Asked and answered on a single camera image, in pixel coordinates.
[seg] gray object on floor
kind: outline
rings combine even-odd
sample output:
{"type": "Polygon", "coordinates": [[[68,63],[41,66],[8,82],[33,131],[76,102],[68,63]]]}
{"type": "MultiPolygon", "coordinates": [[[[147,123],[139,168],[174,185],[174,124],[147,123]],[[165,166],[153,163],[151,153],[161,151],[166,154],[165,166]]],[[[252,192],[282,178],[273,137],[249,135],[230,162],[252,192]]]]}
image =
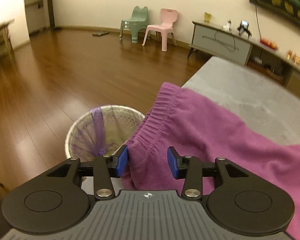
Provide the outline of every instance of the gray object on floor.
{"type": "Polygon", "coordinates": [[[300,144],[300,99],[253,70],[212,57],[183,87],[224,106],[280,145],[300,144]]]}
{"type": "Polygon", "coordinates": [[[106,32],[106,31],[98,31],[98,32],[95,32],[92,34],[92,36],[103,36],[103,35],[106,35],[106,34],[109,34],[109,32],[106,32]]]}
{"type": "Polygon", "coordinates": [[[124,190],[117,199],[96,202],[90,214],[68,230],[33,236],[12,229],[2,238],[9,239],[291,240],[283,232],[257,237],[232,233],[216,224],[201,203],[181,199],[174,190],[124,190]]]}

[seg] cabinet leg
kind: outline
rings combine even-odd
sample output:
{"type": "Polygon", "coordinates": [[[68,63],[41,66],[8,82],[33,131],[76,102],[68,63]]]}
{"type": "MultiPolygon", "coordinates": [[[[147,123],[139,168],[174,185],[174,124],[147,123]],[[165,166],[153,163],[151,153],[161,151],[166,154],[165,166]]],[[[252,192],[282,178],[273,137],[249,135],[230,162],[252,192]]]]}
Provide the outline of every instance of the cabinet leg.
{"type": "Polygon", "coordinates": [[[192,54],[192,52],[193,52],[193,49],[194,49],[194,48],[191,48],[191,49],[190,49],[189,54],[188,54],[188,58],[191,56],[191,54],[192,54]]]}

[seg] basket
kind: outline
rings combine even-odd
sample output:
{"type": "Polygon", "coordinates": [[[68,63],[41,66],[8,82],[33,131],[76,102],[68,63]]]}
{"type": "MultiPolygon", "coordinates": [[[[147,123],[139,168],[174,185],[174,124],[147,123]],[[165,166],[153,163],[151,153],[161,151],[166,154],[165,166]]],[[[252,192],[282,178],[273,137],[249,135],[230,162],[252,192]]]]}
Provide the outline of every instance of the basket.
{"type": "Polygon", "coordinates": [[[127,106],[101,106],[81,116],[71,126],[65,142],[66,158],[82,162],[114,154],[136,131],[144,115],[127,106]]]}

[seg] gray tabletop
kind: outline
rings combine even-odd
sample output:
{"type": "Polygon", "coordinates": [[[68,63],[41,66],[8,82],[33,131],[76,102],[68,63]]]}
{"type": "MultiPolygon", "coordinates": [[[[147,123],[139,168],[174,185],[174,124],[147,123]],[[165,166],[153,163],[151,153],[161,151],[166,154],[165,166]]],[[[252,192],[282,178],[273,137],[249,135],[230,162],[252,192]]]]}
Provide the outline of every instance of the gray tabletop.
{"type": "Polygon", "coordinates": [[[212,57],[183,87],[224,106],[280,145],[300,144],[300,99],[247,67],[212,57]]]}

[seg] brown hardwood floor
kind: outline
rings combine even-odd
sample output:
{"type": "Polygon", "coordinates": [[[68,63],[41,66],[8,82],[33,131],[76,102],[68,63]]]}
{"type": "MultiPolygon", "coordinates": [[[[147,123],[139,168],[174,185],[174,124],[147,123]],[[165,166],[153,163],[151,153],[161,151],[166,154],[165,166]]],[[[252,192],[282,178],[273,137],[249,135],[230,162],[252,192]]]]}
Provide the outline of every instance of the brown hardwood floor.
{"type": "Polygon", "coordinates": [[[119,41],[117,33],[61,30],[31,38],[0,59],[0,182],[9,189],[65,160],[73,121],[105,104],[144,114],[163,82],[183,85],[205,63],[188,50],[157,41],[119,41]]]}

